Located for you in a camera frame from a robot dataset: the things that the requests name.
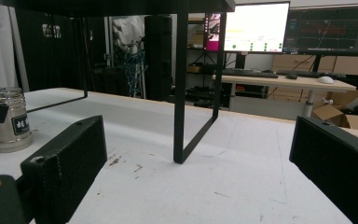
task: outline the black cable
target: black cable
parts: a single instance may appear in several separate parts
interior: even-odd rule
[[[309,71],[310,71],[310,70],[313,68],[313,66],[315,65],[315,61],[316,61],[316,59],[313,60],[313,63],[310,65]]]
[[[231,53],[228,54],[228,58],[226,58],[225,65],[227,65],[229,58],[231,58]]]
[[[277,89],[278,89],[278,87],[275,87],[275,89],[267,96],[267,98],[269,98],[270,95],[273,94]]]
[[[302,63],[306,62],[308,59],[310,59],[311,57],[313,57],[313,55],[309,56],[309,58],[307,58],[306,60],[302,61],[301,63],[299,63],[298,65],[296,65],[292,70],[295,70],[297,67],[299,67]]]
[[[301,90],[300,99],[298,100],[298,102],[301,101],[303,91],[304,91],[304,90]]]
[[[233,61],[233,62],[231,62],[231,63],[228,63],[228,64],[226,64],[226,66],[227,66],[227,65],[230,65],[230,64],[232,64],[232,63],[235,63],[235,62],[236,62],[236,61]]]

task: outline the white table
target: white table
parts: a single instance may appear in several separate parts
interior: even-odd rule
[[[31,109],[81,94],[25,97]],[[186,108],[185,141],[211,113]],[[0,174],[18,178],[21,161],[73,122],[100,114],[108,161],[70,223],[350,223],[288,160],[293,122],[221,111],[180,165],[172,159],[173,105],[92,92],[28,114],[34,143],[0,154]]]
[[[273,87],[283,87],[283,88],[291,88],[291,89],[301,89],[301,90],[309,90],[308,100],[302,105],[303,116],[310,116],[312,111],[312,106],[314,103],[314,97],[316,91],[355,91],[356,87],[345,82],[335,80],[334,84],[323,84],[317,81],[316,78],[310,77],[298,77],[296,80],[288,79],[284,76],[279,76],[278,78],[264,78],[264,77],[234,77],[234,76],[224,76],[222,75],[222,82],[232,83],[231,87],[231,97],[229,102],[229,110],[235,111],[235,107],[237,104],[241,103],[241,98],[243,97],[235,97],[235,87],[236,84],[248,84],[248,85],[260,85],[260,86],[273,86]],[[287,102],[274,102],[271,100],[261,101],[259,99],[250,99],[251,102],[247,101],[248,104],[259,104],[258,106],[263,106],[262,103],[265,103],[265,107],[261,108],[262,110],[268,110],[268,108],[282,108],[287,107],[289,104]]]

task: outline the keyboard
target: keyboard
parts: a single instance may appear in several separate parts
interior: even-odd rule
[[[283,75],[286,76],[288,74],[295,74],[299,77],[331,77],[332,79],[345,79],[347,78],[346,74],[341,73],[325,73],[325,72],[310,72],[310,71],[296,71],[296,70],[278,70],[277,75]]]
[[[256,72],[254,70],[239,69],[239,68],[227,68],[223,69],[222,75],[234,76],[234,77],[266,77],[266,78],[278,78],[279,76],[274,73]]]

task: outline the metal shelving rack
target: metal shelving rack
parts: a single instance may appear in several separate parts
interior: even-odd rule
[[[48,14],[61,15],[74,18],[78,38],[78,69],[79,73],[86,77],[87,63],[87,34],[84,32],[84,21],[86,17],[106,16],[130,16],[130,15],[177,15],[177,37],[176,37],[176,79],[175,79],[175,104],[174,104],[174,130],[173,130],[173,160],[184,163],[196,145],[200,142],[209,128],[218,117],[220,91],[222,81],[222,64],[224,60],[223,43],[226,30],[226,12],[235,10],[234,0],[0,0],[0,5],[17,7],[27,10],[39,11]],[[217,74],[215,79],[213,115],[203,125],[199,132],[184,146],[185,128],[185,95],[186,95],[186,51],[187,51],[187,26],[189,13],[222,13],[219,50],[217,53]],[[87,97],[87,85],[85,85],[84,97]]]

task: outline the jar label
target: jar label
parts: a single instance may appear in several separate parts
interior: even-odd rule
[[[30,131],[30,125],[26,114],[11,119],[14,134],[20,135]]]

